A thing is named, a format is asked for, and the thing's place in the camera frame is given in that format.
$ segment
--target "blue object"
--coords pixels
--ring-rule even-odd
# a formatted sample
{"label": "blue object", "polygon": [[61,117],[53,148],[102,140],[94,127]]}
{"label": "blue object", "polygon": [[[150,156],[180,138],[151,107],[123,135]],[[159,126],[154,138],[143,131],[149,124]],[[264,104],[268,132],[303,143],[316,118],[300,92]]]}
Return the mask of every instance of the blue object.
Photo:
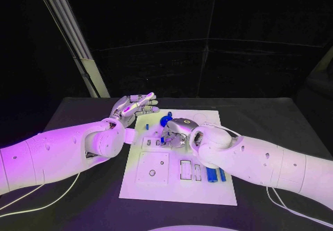
{"label": "blue object", "polygon": [[218,182],[216,169],[206,167],[206,178],[208,178],[208,182],[211,183]]}
{"label": "blue object", "polygon": [[167,116],[162,117],[160,124],[164,127],[167,122],[172,120],[172,112],[167,113]]}
{"label": "blue object", "polygon": [[221,168],[221,179],[222,179],[222,182],[226,181],[226,179],[225,179],[225,174],[224,174],[224,169],[222,169],[222,168]]}

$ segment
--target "white board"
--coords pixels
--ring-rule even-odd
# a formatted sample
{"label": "white board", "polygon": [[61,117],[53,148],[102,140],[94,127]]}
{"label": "white board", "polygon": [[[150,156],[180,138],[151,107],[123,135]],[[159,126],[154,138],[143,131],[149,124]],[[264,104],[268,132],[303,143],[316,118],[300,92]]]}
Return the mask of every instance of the white board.
{"label": "white board", "polygon": [[138,139],[130,147],[120,198],[238,205],[231,175],[225,173],[226,181],[222,182],[218,170],[218,182],[209,183],[206,168],[189,145],[185,148],[156,145],[163,131],[160,119],[169,111],[173,118],[192,119],[199,125],[203,122],[221,125],[218,111],[162,109],[159,113],[137,118]]}

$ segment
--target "dark background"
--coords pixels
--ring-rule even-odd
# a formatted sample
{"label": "dark background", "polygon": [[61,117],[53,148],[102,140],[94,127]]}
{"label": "dark background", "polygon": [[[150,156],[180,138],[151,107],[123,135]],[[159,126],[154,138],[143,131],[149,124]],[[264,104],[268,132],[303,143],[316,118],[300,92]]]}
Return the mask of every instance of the dark background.
{"label": "dark background", "polygon": [[[69,2],[111,97],[291,97],[333,152],[332,89],[306,82],[333,44],[329,0]],[[3,9],[0,147],[43,130],[63,97],[89,97],[43,1]]]}

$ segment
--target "robotic hand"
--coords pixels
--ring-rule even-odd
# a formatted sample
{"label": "robotic hand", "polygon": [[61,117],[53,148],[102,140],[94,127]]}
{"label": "robotic hand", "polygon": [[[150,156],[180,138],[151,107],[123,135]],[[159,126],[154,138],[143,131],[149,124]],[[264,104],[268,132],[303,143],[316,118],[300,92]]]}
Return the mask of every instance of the robotic hand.
{"label": "robotic hand", "polygon": [[185,129],[185,121],[190,120],[167,122],[163,136],[170,137],[170,146],[183,147],[182,142],[189,141],[206,167],[221,167],[242,180],[293,191],[333,209],[333,161],[239,134],[232,137],[225,127],[211,123]]}
{"label": "robotic hand", "polygon": [[159,112],[156,95],[124,96],[110,118],[51,130],[0,149],[0,195],[33,185],[59,181],[118,155],[123,144],[136,142],[127,126],[137,115]]}

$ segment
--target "table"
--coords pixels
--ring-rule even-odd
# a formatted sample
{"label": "table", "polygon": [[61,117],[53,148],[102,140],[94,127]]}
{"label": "table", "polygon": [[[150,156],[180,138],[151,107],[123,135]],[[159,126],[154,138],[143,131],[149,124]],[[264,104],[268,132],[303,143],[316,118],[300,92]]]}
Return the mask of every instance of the table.
{"label": "table", "polygon": [[[65,98],[45,130],[101,120],[108,117],[117,100]],[[290,98],[162,98],[159,106],[164,109],[218,110],[222,125],[241,135],[333,159]],[[174,225],[209,225],[241,231],[330,230],[275,206],[267,197],[265,188],[235,177],[238,206],[120,199],[128,151],[130,146],[125,144],[115,158],[81,173],[66,196],[51,207],[0,218],[0,230],[147,231]],[[74,179],[75,176],[45,185],[27,198],[2,210],[2,214],[49,204],[66,191]],[[4,194],[0,206],[30,190],[25,188]],[[278,190],[278,194],[291,209],[333,223],[333,211],[320,203],[284,190]]]}

